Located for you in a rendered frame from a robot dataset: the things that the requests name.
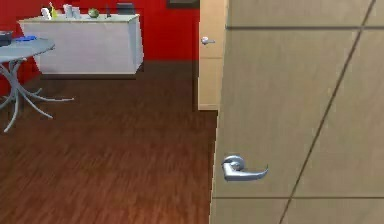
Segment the light wooden room door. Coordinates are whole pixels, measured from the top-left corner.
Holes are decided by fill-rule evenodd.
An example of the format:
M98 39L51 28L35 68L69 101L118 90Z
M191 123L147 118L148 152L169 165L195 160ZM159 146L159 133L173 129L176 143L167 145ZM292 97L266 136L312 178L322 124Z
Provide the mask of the light wooden room door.
M223 74L225 24L228 0L200 0L198 109L217 110ZM203 45L202 37L215 43Z

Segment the beige panelled room door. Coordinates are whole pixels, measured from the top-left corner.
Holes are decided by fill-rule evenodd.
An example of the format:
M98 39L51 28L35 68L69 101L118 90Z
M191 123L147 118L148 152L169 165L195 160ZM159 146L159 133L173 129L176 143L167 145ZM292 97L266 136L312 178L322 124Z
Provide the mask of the beige panelled room door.
M228 1L212 184L209 224L384 224L384 0Z

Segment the dark framed picture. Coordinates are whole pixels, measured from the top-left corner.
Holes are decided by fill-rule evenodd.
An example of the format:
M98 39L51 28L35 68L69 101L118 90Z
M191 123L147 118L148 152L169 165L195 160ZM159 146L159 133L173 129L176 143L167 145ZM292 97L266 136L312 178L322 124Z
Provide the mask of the dark framed picture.
M200 0L166 0L168 8L194 9L200 7Z

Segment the dark square appliance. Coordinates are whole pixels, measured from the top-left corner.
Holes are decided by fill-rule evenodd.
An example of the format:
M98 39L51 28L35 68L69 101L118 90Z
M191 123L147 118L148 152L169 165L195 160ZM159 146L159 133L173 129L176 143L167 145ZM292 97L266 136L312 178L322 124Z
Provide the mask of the dark square appliance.
M116 9L119 15L134 15L136 13L133 3L117 3Z

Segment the white cabinet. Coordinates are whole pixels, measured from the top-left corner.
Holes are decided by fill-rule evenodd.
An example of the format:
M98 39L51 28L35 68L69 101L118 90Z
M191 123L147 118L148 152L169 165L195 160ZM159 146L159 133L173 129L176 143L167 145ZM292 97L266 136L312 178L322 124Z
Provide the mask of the white cabinet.
M95 19L86 14L79 19L61 15L52 20L38 16L23 19L19 25L24 35L55 44L52 51L34 58L43 74L134 74L143 63L138 14L102 14Z

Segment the white container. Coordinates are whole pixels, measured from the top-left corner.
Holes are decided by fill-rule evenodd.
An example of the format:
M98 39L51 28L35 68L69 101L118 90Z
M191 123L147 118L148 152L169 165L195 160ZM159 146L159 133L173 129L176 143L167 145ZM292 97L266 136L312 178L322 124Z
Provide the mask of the white container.
M79 19L81 17L80 8L70 4L64 4L63 10L66 18Z

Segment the round grey table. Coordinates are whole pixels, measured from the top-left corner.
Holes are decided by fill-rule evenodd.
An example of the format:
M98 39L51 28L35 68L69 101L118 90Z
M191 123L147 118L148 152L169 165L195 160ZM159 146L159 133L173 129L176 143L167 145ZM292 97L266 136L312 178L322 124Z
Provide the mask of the round grey table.
M46 98L40 95L42 89L35 92L26 90L19 82L17 73L19 67L28 58L38 56L40 54L51 51L55 48L55 43L50 39L36 38L31 41L12 41L8 46L0 47L0 74L3 75L10 84L10 92L8 96L4 96L5 101L0 103L0 110L10 103L13 103L14 110L8 125L3 132L7 133L14 125L20 105L20 98L23 98L37 112L52 119L53 116L38 108L32 101L32 98L45 102L67 102L73 101L73 98Z

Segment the dark box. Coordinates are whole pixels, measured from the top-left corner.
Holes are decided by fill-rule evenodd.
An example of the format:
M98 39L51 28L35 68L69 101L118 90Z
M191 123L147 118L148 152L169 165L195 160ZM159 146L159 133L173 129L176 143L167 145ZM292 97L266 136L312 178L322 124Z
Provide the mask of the dark box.
M0 31L0 47L8 46L12 42L12 31Z

